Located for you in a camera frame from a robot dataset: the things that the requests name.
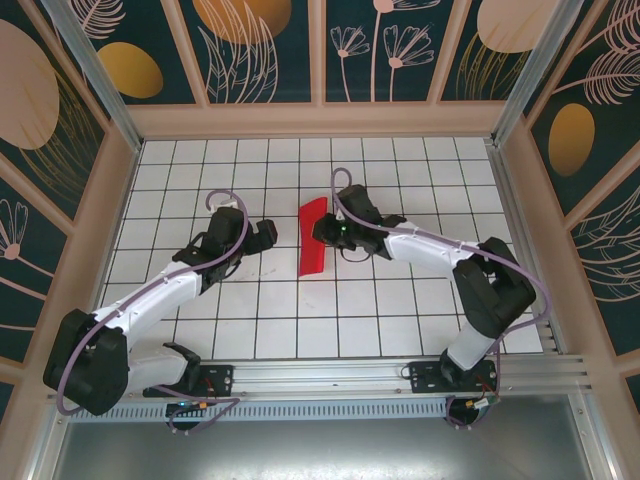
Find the wall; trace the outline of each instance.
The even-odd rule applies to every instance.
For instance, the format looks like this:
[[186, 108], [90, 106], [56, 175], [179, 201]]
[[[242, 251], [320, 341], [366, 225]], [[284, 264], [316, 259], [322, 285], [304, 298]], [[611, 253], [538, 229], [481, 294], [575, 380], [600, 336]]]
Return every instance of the wall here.
[[91, 306], [133, 152], [30, 2], [0, 2], [0, 45], [0, 476], [15, 478], [59, 322]]
[[[70, 5], [142, 134], [196, 138], [486, 135], [557, 3]], [[568, 29], [567, 39], [573, 34]]]
[[570, 352], [640, 472], [640, 2], [594, 1], [506, 145]]

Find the mounting bracket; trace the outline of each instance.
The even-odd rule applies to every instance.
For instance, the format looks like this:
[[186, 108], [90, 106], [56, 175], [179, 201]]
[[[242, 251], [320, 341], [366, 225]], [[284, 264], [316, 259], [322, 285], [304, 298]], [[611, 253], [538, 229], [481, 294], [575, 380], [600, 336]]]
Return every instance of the mounting bracket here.
[[407, 369], [409, 375], [406, 378], [411, 382], [413, 393], [482, 393], [482, 382], [494, 390], [497, 386], [496, 365], [492, 360], [482, 360], [468, 379], [455, 386], [440, 373], [439, 361], [411, 362], [403, 371]]

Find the black plastic housing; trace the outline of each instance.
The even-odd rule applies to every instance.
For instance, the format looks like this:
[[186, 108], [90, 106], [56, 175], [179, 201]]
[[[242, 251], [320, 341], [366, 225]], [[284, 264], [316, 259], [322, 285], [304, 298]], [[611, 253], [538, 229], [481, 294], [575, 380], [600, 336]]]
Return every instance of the black plastic housing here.
[[[73, 350], [96, 323], [94, 315], [77, 309], [62, 319], [44, 370], [45, 385], [58, 389]], [[89, 413], [102, 415], [118, 403], [127, 389], [127, 338], [120, 328], [103, 327], [87, 347], [73, 366], [64, 396]]]

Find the cable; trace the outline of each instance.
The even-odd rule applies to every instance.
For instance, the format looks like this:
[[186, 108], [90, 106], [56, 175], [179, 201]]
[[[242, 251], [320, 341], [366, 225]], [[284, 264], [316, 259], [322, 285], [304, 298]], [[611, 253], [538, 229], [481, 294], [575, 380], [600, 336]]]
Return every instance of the cable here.
[[[194, 402], [200, 402], [200, 403], [205, 402], [205, 403], [210, 404], [210, 406], [217, 405], [219, 403], [230, 403], [230, 405], [228, 405], [225, 408], [223, 408], [222, 410], [220, 410], [213, 418], [207, 420], [206, 422], [200, 422], [195, 427], [193, 427], [193, 428], [191, 428], [189, 430], [183, 431], [183, 434], [185, 436], [188, 436], [190, 433], [197, 433], [199, 431], [204, 430], [207, 427], [210, 427], [211, 425], [216, 423], [220, 417], [224, 416], [229, 410], [231, 410], [238, 403], [240, 403], [240, 399], [239, 398], [234, 398], [234, 397], [229, 397], [229, 398], [200, 398], [200, 397], [193, 397], [191, 395], [186, 395], [184, 393], [176, 392], [174, 390], [171, 390], [171, 389], [169, 389], [167, 387], [163, 387], [161, 385], [158, 385], [158, 386], [153, 387], [153, 388], [155, 388], [156, 390], [159, 390], [161, 392], [168, 393], [169, 395], [173, 395], [174, 397], [184, 398], [185, 400], [192, 400]], [[176, 428], [176, 426], [174, 425], [173, 421], [175, 420], [176, 416], [180, 415], [181, 413], [185, 413], [188, 410], [189, 410], [189, 408], [178, 409], [175, 412], [173, 412], [171, 414], [171, 416], [169, 417], [169, 427], [171, 428], [171, 431], [174, 434], [179, 432], [179, 431], [182, 431], [182, 430], [178, 430]]]
[[366, 256], [365, 258], [363, 258], [362, 260], [349, 260], [347, 257], [345, 257], [345, 256], [344, 256], [344, 248], [341, 248], [341, 249], [340, 249], [340, 256], [342, 257], [342, 259], [343, 259], [345, 262], [349, 262], [349, 263], [363, 263], [363, 262], [366, 262], [367, 260], [369, 260], [369, 259], [373, 256], [373, 254], [371, 254], [371, 253], [370, 253], [369, 255], [367, 255], [367, 256]]
[[226, 280], [231, 275], [236, 273], [236, 271], [238, 271], [238, 268], [240, 268], [240, 262], [236, 263], [235, 267], [233, 267], [229, 273], [227, 273], [224, 277], [222, 277], [222, 280]]
[[[498, 255], [495, 255], [493, 253], [490, 252], [485, 252], [484, 250], [481, 250], [479, 248], [476, 247], [472, 247], [470, 245], [466, 245], [464, 242], [460, 242], [460, 241], [455, 241], [455, 240], [450, 240], [446, 237], [441, 237], [440, 235], [436, 235], [434, 233], [430, 233], [427, 232], [425, 230], [416, 228], [414, 229], [409, 229], [409, 228], [401, 228], [401, 227], [394, 227], [394, 228], [389, 228], [389, 227], [381, 227], [380, 225], [375, 225], [373, 223], [369, 223], [366, 222], [358, 217], [356, 217], [354, 214], [352, 214], [349, 210], [347, 210], [345, 208], [345, 206], [342, 204], [342, 201], [340, 200], [340, 198], [338, 197], [338, 192], [336, 189], [336, 176], [338, 175], [338, 173], [343, 172], [347, 175], [348, 178], [348, 184], [347, 187], [351, 186], [352, 181], [353, 181], [353, 177], [351, 176], [351, 172], [349, 172], [349, 170], [347, 170], [344, 167], [338, 167], [336, 168], [332, 173], [331, 173], [331, 197], [333, 198], [333, 204], [334, 206], [340, 210], [346, 217], [348, 217], [349, 219], [351, 219], [352, 221], [354, 221], [355, 223], [358, 223], [360, 225], [362, 225], [363, 227], [367, 227], [367, 228], [371, 228], [373, 230], [379, 230], [381, 232], [387, 232], [387, 233], [397, 233], [397, 234], [408, 234], [408, 235], [417, 235], [417, 236], [421, 236], [421, 237], [425, 237], [429, 240], [433, 240], [439, 243], [442, 243], [444, 245], [447, 245], [449, 247], [454, 247], [458, 250], [464, 250], [470, 253], [473, 253], [475, 255], [480, 255], [484, 258], [487, 258], [489, 260], [493, 260], [495, 262], [498, 262], [502, 265], [504, 265], [505, 267], [508, 267], [512, 270], [514, 270], [515, 272], [519, 273], [520, 275], [522, 275], [523, 277], [525, 277], [527, 280], [529, 280], [532, 284], [534, 284], [538, 290], [540, 292], [542, 292], [542, 296], [544, 297], [544, 309], [543, 311], [537, 315], [536, 317], [534, 317], [531, 320], [527, 320], [526, 322], [522, 322], [518, 325], [512, 325], [509, 328], [507, 328], [502, 335], [500, 335], [496, 341], [491, 345], [491, 347], [489, 347], [489, 350], [487, 351], [487, 353], [492, 353], [494, 351], [496, 351], [496, 394], [497, 392], [500, 390], [500, 342], [502, 341], [502, 339], [510, 332], [513, 332], [514, 330], [518, 330], [520, 328], [524, 328], [524, 327], [528, 327], [529, 325], [533, 325], [535, 323], [538, 323], [542, 320], [544, 320], [546, 317], [549, 316], [549, 314], [551, 313], [551, 294], [549, 293], [549, 290], [547, 289], [547, 287], [540, 281], [538, 280], [536, 277], [533, 276], [533, 274], [531, 274], [530, 272], [528, 272], [527, 270], [525, 270], [524, 268], [522, 268], [520, 265], [511, 262], [509, 260], [507, 260], [506, 258], [500, 257]], [[446, 404], [446, 416], [445, 416], [445, 420], [447, 421], [447, 423], [453, 427], [455, 427], [456, 425], [459, 427], [462, 425], [462, 422], [456, 420], [455, 418], [451, 417], [449, 411], [451, 408], [451, 404], [453, 403], [455, 397], [449, 397], [447, 399], [447, 404]], [[477, 424], [480, 420], [484, 419], [487, 415], [483, 415], [480, 419], [478, 419], [476, 422], [474, 422], [474, 424]]]
[[466, 245], [464, 242], [450, 240], [450, 239], [448, 239], [446, 237], [441, 237], [440, 235], [436, 235], [434, 233], [430, 233], [430, 232], [427, 232], [427, 231], [419, 229], [419, 228], [410, 229], [410, 228], [401, 228], [401, 227], [393, 227], [393, 228], [381, 227], [380, 225], [375, 225], [373, 223], [366, 222], [366, 221], [356, 217], [354, 214], [352, 214], [350, 211], [348, 211], [344, 207], [344, 205], [340, 201], [340, 198], [338, 197], [338, 192], [336, 190], [336, 175], [338, 173], [340, 173], [340, 172], [343, 172], [343, 173], [345, 173], [347, 175], [348, 180], [349, 180], [347, 186], [351, 186], [351, 182], [352, 182], [351, 172], [349, 172], [349, 170], [347, 170], [344, 167], [338, 167], [331, 173], [331, 196], [333, 198], [333, 204], [340, 211], [342, 211], [342, 213], [346, 217], [349, 217], [349, 219], [353, 220], [354, 222], [362, 225], [363, 227], [371, 228], [373, 230], [379, 230], [381, 232], [398, 233], [398, 234], [403, 234], [403, 235], [406, 234], [406, 235], [414, 235], [414, 236], [417, 235], [417, 236], [425, 237], [425, 238], [428, 238], [429, 240], [433, 240], [433, 241], [442, 243], [442, 244], [447, 245], [449, 247], [454, 247], [454, 248], [456, 248], [458, 250], [465, 250], [465, 251], [473, 253], [475, 255], [480, 255], [482, 257], [485, 257], [485, 258], [488, 258], [489, 260], [493, 260], [495, 262], [498, 262], [498, 263], [504, 265], [505, 267], [508, 267], [508, 268], [514, 270], [515, 272], [519, 273], [520, 275], [525, 277], [527, 280], [529, 280], [531, 283], [533, 283], [536, 287], [538, 287], [538, 290], [540, 290], [540, 292], [542, 292], [542, 296], [544, 297], [544, 300], [545, 300], [544, 310], [542, 311], [542, 313], [540, 313], [538, 316], [534, 317], [531, 320], [527, 320], [526, 322], [522, 322], [522, 323], [520, 323], [518, 325], [512, 325], [511, 327], [507, 328], [505, 330], [505, 332], [500, 336], [500, 338], [496, 339], [496, 341], [494, 342], [493, 346], [495, 346], [496, 344], [499, 344], [500, 341], [502, 341], [502, 338], [507, 333], [513, 332], [514, 330], [518, 330], [520, 328], [527, 327], [529, 325], [533, 325], [534, 323], [537, 323], [537, 322], [543, 320], [544, 318], [546, 318], [547, 316], [549, 316], [549, 314], [551, 313], [551, 294], [549, 293], [549, 290], [547, 289], [547, 287], [544, 286], [544, 284], [540, 280], [538, 280], [536, 277], [534, 277], [531, 273], [529, 273], [527, 270], [522, 268], [520, 265], [518, 265], [516, 263], [513, 263], [513, 262], [507, 260], [506, 258], [500, 257], [499, 255], [495, 255], [495, 254], [490, 253], [490, 252], [485, 252], [484, 250], [481, 250], [479, 248], [472, 247], [470, 245]]
[[[155, 282], [150, 283], [149, 285], [146, 285], [143, 289], [141, 289], [135, 295], [132, 295], [128, 300], [123, 302], [122, 305], [120, 305], [117, 310], [114, 310], [113, 312], [109, 313], [104, 319], [100, 320], [100, 322], [95, 324], [93, 326], [93, 328], [91, 330], [89, 330], [89, 332], [82, 338], [82, 340], [80, 340], [80, 342], [76, 346], [75, 350], [73, 351], [73, 353], [69, 357], [69, 361], [67, 362], [67, 365], [65, 366], [64, 371], [62, 372], [62, 377], [60, 378], [60, 383], [58, 384], [58, 394], [56, 396], [56, 406], [58, 407], [58, 411], [60, 412], [60, 414], [66, 415], [66, 416], [70, 416], [70, 415], [74, 415], [75, 413], [80, 412], [80, 411], [83, 410], [82, 407], [77, 407], [77, 408], [74, 408], [72, 410], [68, 410], [64, 406], [64, 390], [65, 390], [65, 388], [67, 386], [67, 381], [69, 380], [69, 375], [71, 374], [71, 370], [73, 369], [73, 366], [75, 365], [76, 361], [78, 360], [78, 357], [80, 356], [80, 354], [82, 353], [84, 348], [87, 346], [89, 341], [96, 335], [96, 333], [98, 333], [98, 331], [102, 327], [104, 327], [107, 323], [109, 323], [111, 320], [113, 320], [116, 316], [122, 315], [123, 312], [125, 312], [126, 309], [130, 305], [132, 305], [136, 300], [140, 299], [141, 297], [143, 297], [144, 295], [149, 293], [151, 290], [153, 290], [157, 286], [162, 285], [165, 281], [171, 280], [172, 278], [178, 277], [180, 275], [184, 275], [185, 273], [196, 272], [198, 270], [204, 270], [206, 268], [210, 268], [210, 267], [213, 267], [215, 265], [218, 265], [218, 264], [224, 262], [227, 258], [231, 257], [240, 248], [240, 246], [242, 245], [242, 242], [244, 241], [245, 236], [247, 235], [247, 231], [249, 230], [249, 213], [247, 211], [247, 207], [244, 204], [244, 202], [242, 201], [242, 199], [238, 195], [236, 195], [235, 193], [233, 193], [230, 190], [212, 190], [211, 192], [209, 192], [209, 194], [207, 195], [207, 198], [205, 200], [205, 204], [207, 206], [207, 209], [210, 208], [211, 197], [213, 197], [214, 195], [218, 195], [218, 194], [226, 194], [226, 195], [230, 195], [231, 197], [233, 197], [238, 202], [238, 207], [240, 208], [240, 210], [244, 214], [244, 219], [243, 219], [243, 223], [242, 223], [242, 231], [240, 232], [240, 237], [238, 237], [238, 240], [236, 241], [236, 243], [229, 249], [228, 252], [226, 252], [224, 255], [216, 258], [215, 260], [212, 260], [212, 261], [207, 262], [207, 263], [203, 263], [202, 265], [196, 265], [195, 267], [187, 267], [187, 268], [183, 268], [183, 269], [180, 269], [180, 270], [176, 270], [175, 272], [170, 273], [166, 277], [159, 278]], [[181, 393], [178, 393], [178, 392], [174, 392], [173, 390], [169, 390], [168, 388], [163, 387], [161, 385], [157, 385], [157, 386], [155, 386], [153, 388], [155, 388], [156, 390], [160, 390], [162, 392], [165, 392], [165, 393], [169, 393], [169, 394], [174, 395], [174, 396], [178, 396], [178, 397], [182, 397], [182, 398], [186, 398], [186, 399], [191, 399], [191, 400], [198, 401], [198, 402], [209, 403], [209, 402], [212, 401], [211, 399], [190, 397], [189, 395], [184, 395], [184, 394], [181, 394]], [[208, 420], [207, 422], [205, 422], [205, 424], [207, 426], [213, 424], [218, 418], [220, 418], [222, 415], [224, 415], [224, 413], [226, 413], [228, 410], [233, 408], [240, 401], [239, 399], [224, 399], [224, 400], [216, 399], [215, 400], [216, 403], [217, 402], [227, 403], [227, 402], [230, 402], [230, 401], [235, 401], [235, 403], [233, 403], [231, 406], [223, 409], [222, 412], [220, 412], [220, 414], [216, 415], [212, 420]]]

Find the metal floor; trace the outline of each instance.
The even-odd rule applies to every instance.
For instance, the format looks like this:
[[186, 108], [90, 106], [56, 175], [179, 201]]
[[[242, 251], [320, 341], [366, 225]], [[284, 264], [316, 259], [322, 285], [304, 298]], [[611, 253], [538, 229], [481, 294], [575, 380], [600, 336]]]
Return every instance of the metal floor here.
[[56, 480], [583, 480], [565, 397], [505, 398], [458, 431], [441, 418], [222, 422], [193, 437], [163, 424], [72, 424]]

